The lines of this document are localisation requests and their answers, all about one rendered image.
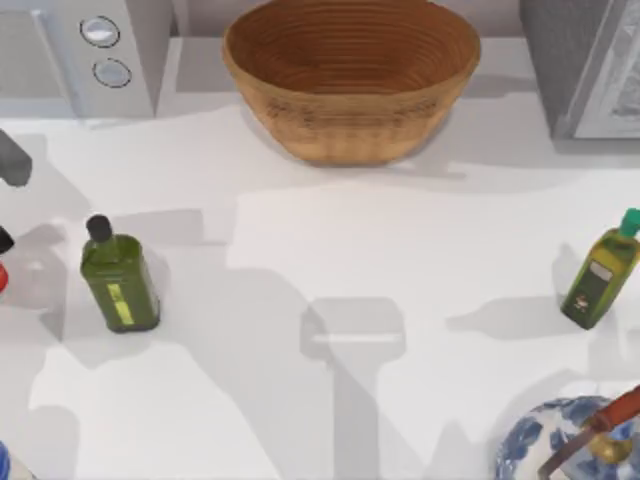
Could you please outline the pale microwave oven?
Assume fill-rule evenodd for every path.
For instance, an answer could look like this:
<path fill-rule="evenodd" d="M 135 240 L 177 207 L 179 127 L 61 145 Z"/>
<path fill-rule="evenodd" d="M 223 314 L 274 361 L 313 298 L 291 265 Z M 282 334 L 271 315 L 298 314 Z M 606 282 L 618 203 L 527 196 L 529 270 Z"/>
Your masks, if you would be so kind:
<path fill-rule="evenodd" d="M 95 16 L 119 27 L 113 47 L 82 38 Z M 0 0 L 0 118 L 154 117 L 174 27 L 172 0 Z M 126 87 L 94 78 L 107 58 L 131 70 Z"/>

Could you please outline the blue and white teapot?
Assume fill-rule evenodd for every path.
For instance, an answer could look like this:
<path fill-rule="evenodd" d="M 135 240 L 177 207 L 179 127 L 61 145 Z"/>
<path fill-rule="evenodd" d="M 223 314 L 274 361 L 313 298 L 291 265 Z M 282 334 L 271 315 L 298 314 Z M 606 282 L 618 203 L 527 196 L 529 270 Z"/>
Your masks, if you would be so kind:
<path fill-rule="evenodd" d="M 493 480 L 640 480 L 640 385 L 534 407 L 497 448 Z"/>

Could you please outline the woven brown basket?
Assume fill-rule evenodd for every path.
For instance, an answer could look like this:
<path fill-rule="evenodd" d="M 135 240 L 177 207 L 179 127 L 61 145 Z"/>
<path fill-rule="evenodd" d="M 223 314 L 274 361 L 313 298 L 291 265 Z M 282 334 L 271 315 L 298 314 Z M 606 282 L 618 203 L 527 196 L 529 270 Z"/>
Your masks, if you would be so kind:
<path fill-rule="evenodd" d="M 222 55 L 256 120 L 289 154 L 379 166 L 436 132 L 481 42 L 431 0 L 268 0 L 228 27 Z"/>

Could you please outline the yellow-green bottle green cap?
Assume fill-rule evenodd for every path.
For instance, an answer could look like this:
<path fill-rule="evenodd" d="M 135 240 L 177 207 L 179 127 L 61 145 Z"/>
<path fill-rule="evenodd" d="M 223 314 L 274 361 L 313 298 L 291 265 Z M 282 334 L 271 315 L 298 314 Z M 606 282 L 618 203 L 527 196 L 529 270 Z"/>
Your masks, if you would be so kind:
<path fill-rule="evenodd" d="M 586 256 L 561 312 L 584 330 L 609 311 L 640 260 L 640 209 L 626 210 L 618 227 L 607 230 Z"/>

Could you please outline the small round microwave knob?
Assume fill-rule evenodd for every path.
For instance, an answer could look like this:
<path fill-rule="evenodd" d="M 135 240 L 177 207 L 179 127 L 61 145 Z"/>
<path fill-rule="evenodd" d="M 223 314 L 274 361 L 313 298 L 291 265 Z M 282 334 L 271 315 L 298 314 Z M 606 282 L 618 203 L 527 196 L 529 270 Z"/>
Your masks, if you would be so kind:
<path fill-rule="evenodd" d="M 132 80 L 129 67 L 115 58 L 107 58 L 94 63 L 94 78 L 103 86 L 119 89 L 126 87 Z"/>

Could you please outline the dark green bottle black cap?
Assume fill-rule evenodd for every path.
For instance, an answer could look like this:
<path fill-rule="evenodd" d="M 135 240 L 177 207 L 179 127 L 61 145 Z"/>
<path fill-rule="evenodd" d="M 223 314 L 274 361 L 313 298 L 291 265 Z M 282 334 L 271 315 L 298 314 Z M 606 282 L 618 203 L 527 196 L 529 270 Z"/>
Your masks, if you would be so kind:
<path fill-rule="evenodd" d="M 116 233 L 108 217 L 86 221 L 89 239 L 82 250 L 80 272 L 114 333 L 149 331 L 160 323 L 160 303 L 142 244 Z"/>

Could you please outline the large round microwave knob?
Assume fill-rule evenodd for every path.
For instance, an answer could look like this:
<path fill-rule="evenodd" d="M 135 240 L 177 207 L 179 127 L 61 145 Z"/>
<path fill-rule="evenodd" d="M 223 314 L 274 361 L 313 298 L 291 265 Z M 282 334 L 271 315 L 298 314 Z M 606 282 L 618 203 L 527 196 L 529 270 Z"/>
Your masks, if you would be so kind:
<path fill-rule="evenodd" d="M 111 48 L 120 40 L 120 29 L 106 16 L 83 19 L 79 25 L 82 38 L 97 48 Z"/>

